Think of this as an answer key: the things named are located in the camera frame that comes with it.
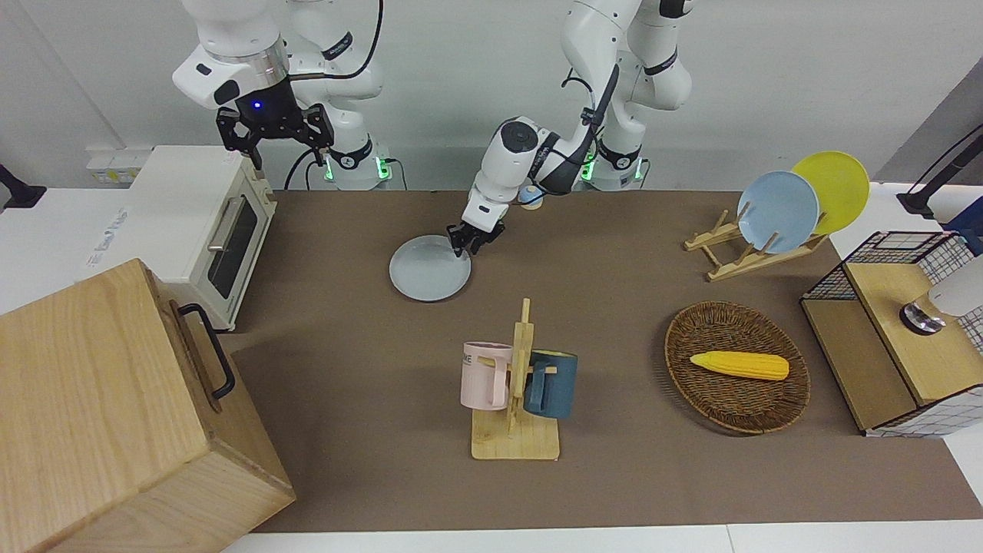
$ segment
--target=wicker tray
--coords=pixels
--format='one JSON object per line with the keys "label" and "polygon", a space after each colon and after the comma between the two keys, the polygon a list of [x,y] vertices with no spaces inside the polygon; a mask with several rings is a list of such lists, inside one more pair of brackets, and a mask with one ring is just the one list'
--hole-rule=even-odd
{"label": "wicker tray", "polygon": [[[773,353],[788,360],[788,378],[765,381],[698,367],[690,355],[714,349]],[[795,422],[809,402],[809,371],[792,340],[760,312],[723,301],[691,305],[665,333],[665,364],[682,396],[730,430],[764,434]]]}

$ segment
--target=corn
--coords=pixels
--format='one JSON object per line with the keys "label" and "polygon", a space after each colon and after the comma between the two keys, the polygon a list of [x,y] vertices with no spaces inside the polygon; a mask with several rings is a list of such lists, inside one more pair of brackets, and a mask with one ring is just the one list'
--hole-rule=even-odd
{"label": "corn", "polygon": [[788,361],[771,353],[744,351],[707,351],[689,358],[695,365],[730,376],[761,380],[784,380],[788,376]]}

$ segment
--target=white plate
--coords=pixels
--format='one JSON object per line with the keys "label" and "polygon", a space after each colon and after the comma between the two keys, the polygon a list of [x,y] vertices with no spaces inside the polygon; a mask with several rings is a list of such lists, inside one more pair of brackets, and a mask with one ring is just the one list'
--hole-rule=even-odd
{"label": "white plate", "polygon": [[455,256],[450,240],[439,234],[410,240],[389,260],[392,285],[403,295],[419,301],[438,301],[454,295],[470,275],[468,252]]}
{"label": "white plate", "polygon": [[751,207],[737,224],[748,243],[761,250],[772,234],[779,237],[770,254],[783,254],[801,246],[812,235],[819,220],[819,200],[804,178],[790,171],[772,171],[757,178],[744,190],[737,212]]}

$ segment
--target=black metal handle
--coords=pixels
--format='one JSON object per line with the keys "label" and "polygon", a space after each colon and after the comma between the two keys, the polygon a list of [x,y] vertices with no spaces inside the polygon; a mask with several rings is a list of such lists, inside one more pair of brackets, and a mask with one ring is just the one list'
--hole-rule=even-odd
{"label": "black metal handle", "polygon": [[236,375],[232,373],[229,360],[225,358],[225,351],[222,349],[222,344],[218,342],[218,335],[215,334],[215,329],[211,327],[211,321],[208,319],[204,308],[197,303],[189,303],[188,305],[178,307],[178,315],[182,317],[191,313],[198,313],[199,317],[202,318],[204,331],[208,333],[211,346],[215,349],[215,355],[218,356],[218,363],[222,365],[222,372],[225,373],[225,384],[219,386],[218,390],[211,393],[213,398],[222,399],[228,396],[229,392],[232,392],[232,389],[236,387]]}

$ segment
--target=sticker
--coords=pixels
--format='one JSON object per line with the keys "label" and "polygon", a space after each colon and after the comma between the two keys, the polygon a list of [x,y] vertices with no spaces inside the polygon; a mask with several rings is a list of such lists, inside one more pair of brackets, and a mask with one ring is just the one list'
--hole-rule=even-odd
{"label": "sticker", "polygon": [[88,255],[86,259],[86,267],[98,267],[102,263],[102,259],[105,257],[106,252],[109,251],[109,247],[112,246],[113,241],[116,240],[116,235],[119,234],[120,229],[123,227],[123,223],[130,216],[130,208],[120,208],[113,219],[106,226],[106,229],[102,231],[102,237],[99,243],[92,248],[92,252]]}

